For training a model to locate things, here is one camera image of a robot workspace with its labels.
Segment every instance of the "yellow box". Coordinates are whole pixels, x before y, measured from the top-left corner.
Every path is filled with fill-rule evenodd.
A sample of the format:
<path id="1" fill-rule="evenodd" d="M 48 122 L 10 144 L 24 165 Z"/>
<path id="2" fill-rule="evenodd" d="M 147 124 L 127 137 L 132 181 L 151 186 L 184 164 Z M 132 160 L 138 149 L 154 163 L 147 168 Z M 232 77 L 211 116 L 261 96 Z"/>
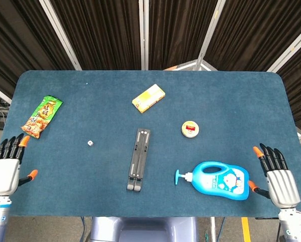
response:
<path id="1" fill-rule="evenodd" d="M 146 91 L 136 97 L 132 104 L 141 112 L 145 112 L 159 100 L 165 97 L 165 92 L 157 85 L 154 84 Z"/>

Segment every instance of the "snack bag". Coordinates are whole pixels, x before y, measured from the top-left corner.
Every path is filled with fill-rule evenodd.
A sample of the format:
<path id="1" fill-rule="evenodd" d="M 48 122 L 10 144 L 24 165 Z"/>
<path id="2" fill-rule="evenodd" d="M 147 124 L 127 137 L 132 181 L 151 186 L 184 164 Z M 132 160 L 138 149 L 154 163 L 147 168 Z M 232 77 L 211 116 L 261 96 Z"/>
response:
<path id="1" fill-rule="evenodd" d="M 26 124 L 21 127 L 22 130 L 28 135 L 38 139 L 40 133 L 50 123 L 61 104 L 61 100 L 52 96 L 45 96 Z"/>

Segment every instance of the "blue felt tablecloth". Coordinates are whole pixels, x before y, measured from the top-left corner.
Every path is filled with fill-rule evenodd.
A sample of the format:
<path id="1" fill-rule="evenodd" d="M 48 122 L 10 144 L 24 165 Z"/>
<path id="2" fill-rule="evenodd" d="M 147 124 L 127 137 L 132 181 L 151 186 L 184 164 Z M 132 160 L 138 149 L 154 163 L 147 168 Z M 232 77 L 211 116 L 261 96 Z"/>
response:
<path id="1" fill-rule="evenodd" d="M 154 83 L 166 96 L 141 114 L 131 101 Z M 176 169 L 186 173 L 217 160 L 244 167 L 267 188 L 252 150 L 260 142 L 283 152 L 301 196 L 301 148 L 276 74 L 28 71 L 18 81 L 3 138 L 21 132 L 45 95 L 63 105 L 41 138 L 29 142 L 21 175 L 35 168 L 39 174 L 12 196 L 12 215 L 274 217 L 279 210 L 257 194 L 233 201 L 203 195 L 184 180 L 174 185 Z M 200 127 L 194 139 L 181 133 L 187 120 Z M 140 193 L 126 190 L 137 128 L 152 131 Z"/>

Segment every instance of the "floor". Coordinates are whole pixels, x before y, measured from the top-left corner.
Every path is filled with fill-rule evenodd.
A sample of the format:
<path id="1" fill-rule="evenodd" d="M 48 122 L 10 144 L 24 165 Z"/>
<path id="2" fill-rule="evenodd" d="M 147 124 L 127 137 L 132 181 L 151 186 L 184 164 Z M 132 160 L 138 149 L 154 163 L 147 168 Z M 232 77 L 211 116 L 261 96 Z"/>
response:
<path id="1" fill-rule="evenodd" d="M 223 218 L 216 218 L 216 236 Z M 91 229 L 91 218 L 86 217 L 85 238 Z M 278 220 L 256 220 L 249 218 L 252 242 L 276 241 Z M 210 236 L 210 219 L 198 218 L 199 241 L 205 241 L 205 232 Z M 8 223 L 6 242 L 69 242 L 80 241 L 83 225 L 79 217 L 11 217 Z M 242 242 L 241 218 L 225 219 L 219 242 Z"/>

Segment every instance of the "robotic hand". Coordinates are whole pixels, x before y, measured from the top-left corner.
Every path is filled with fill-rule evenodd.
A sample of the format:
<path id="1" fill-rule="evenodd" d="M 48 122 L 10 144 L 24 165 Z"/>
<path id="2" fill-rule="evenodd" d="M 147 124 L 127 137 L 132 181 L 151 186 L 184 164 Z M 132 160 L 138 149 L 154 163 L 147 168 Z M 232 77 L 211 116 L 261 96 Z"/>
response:
<path id="1" fill-rule="evenodd" d="M 301 212 L 295 209 L 300 197 L 293 175 L 278 149 L 271 149 L 264 144 L 260 144 L 260 147 L 264 153 L 256 146 L 254 151 L 260 160 L 269 191 L 260 189 L 252 181 L 249 181 L 249 186 L 253 192 L 271 199 L 280 208 L 278 217 L 286 241 L 301 242 Z"/>
<path id="2" fill-rule="evenodd" d="M 19 186 L 34 180 L 38 171 L 19 179 L 24 149 L 30 136 L 23 134 L 3 140 L 0 144 L 0 242 L 4 241 L 11 200 L 9 198 Z"/>

